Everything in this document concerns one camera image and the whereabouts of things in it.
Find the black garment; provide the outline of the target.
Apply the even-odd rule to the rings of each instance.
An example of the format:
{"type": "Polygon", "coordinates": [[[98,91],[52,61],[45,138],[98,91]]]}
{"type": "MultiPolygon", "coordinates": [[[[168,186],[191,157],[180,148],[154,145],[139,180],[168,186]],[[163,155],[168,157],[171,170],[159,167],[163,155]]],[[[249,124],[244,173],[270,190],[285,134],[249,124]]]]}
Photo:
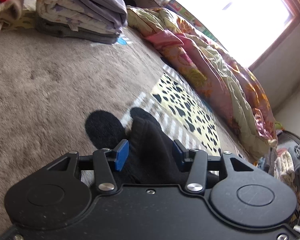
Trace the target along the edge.
{"type": "Polygon", "coordinates": [[[129,142],[129,155],[123,169],[111,169],[117,186],[185,186],[189,174],[178,170],[172,155],[173,141],[157,120],[139,107],[131,109],[130,114],[133,119],[130,132],[116,116],[102,110],[90,113],[85,121],[85,131],[98,150],[112,150],[123,139],[129,142]]]}

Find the right stack of folded clothes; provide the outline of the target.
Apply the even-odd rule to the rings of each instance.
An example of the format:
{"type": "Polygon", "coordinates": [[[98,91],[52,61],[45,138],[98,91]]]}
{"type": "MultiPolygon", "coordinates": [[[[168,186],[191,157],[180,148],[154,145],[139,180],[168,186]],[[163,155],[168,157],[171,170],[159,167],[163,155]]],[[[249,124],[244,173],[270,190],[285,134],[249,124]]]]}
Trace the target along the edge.
{"type": "Polygon", "coordinates": [[[256,167],[290,187],[300,206],[300,144],[287,139],[270,150],[256,163],[256,167]]]}

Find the stack of folded clothes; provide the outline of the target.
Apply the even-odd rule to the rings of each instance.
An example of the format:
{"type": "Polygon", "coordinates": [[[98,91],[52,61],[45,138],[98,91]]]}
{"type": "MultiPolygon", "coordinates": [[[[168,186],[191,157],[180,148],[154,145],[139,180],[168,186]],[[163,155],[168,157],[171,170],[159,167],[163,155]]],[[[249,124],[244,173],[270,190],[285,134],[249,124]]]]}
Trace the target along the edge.
{"type": "Polygon", "coordinates": [[[126,25],[124,0],[36,0],[36,29],[51,36],[114,44],[126,25]]]}
{"type": "Polygon", "coordinates": [[[290,187],[300,206],[300,144],[287,139],[270,150],[256,163],[256,167],[290,187]]]}

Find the left stack of folded clothes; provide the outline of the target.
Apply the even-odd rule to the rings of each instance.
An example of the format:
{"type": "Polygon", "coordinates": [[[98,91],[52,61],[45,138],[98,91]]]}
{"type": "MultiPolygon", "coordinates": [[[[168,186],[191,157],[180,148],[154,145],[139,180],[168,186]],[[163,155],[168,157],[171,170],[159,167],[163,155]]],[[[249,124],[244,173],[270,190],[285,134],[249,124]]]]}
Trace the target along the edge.
{"type": "Polygon", "coordinates": [[[36,0],[36,29],[51,36],[114,44],[126,25],[124,0],[36,0]]]}

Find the floral pink yellow quilt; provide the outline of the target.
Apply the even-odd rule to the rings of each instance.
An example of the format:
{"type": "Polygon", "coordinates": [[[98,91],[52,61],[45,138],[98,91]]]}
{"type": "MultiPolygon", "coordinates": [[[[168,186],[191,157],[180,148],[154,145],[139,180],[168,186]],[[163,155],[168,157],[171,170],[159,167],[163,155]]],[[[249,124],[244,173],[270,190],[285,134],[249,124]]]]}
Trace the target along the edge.
{"type": "Polygon", "coordinates": [[[163,7],[127,7],[136,29],[238,136],[252,159],[277,147],[275,118],[254,74],[190,22],[163,7]]]}

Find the dark wooden headboard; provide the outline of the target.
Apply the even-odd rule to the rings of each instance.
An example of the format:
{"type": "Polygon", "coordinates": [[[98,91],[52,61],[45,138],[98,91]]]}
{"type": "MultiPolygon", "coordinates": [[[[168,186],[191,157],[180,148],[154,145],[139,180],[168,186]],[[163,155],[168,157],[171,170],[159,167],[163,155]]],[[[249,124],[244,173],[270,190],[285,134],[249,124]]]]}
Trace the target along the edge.
{"type": "Polygon", "coordinates": [[[300,145],[300,137],[290,131],[281,131],[278,135],[277,135],[279,142],[281,142],[284,138],[289,138],[290,140],[294,140],[295,142],[297,142],[300,145]]]}

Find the Mickey Mouse plush blanket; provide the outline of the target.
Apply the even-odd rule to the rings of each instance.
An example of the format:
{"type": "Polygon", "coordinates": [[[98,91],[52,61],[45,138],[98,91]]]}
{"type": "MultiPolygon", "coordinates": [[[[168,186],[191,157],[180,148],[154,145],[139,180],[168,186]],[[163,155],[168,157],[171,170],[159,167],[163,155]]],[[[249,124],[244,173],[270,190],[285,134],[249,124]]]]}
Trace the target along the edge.
{"type": "Polygon", "coordinates": [[[57,38],[34,29],[0,33],[0,234],[11,224],[8,189],[70,151],[97,148],[85,121],[98,110],[130,132],[130,110],[151,114],[186,148],[247,152],[224,121],[164,58],[130,28],[125,44],[57,38]]]}

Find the colourful alphabet play mat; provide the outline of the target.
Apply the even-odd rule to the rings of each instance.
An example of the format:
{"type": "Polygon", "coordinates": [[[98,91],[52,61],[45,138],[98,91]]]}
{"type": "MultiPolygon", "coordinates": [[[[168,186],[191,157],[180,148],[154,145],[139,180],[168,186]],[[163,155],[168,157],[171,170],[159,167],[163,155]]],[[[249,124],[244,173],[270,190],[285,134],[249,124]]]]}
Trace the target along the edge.
{"type": "Polygon", "coordinates": [[[191,14],[185,7],[183,7],[176,0],[170,0],[165,4],[165,8],[175,12],[177,15],[183,17],[188,22],[190,22],[198,31],[202,32],[204,35],[209,37],[211,40],[219,44],[223,49],[225,47],[221,44],[221,42],[207,29],[205,25],[198,20],[193,14],[191,14]]]}

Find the beige folded cloth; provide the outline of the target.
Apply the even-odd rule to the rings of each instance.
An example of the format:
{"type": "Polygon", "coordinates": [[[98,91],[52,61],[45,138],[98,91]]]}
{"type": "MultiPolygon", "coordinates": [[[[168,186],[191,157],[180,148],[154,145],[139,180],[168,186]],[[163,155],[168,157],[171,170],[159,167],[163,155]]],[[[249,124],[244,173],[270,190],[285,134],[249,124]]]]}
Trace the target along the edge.
{"type": "Polygon", "coordinates": [[[24,0],[6,0],[0,2],[0,32],[12,26],[20,19],[24,0]]]}

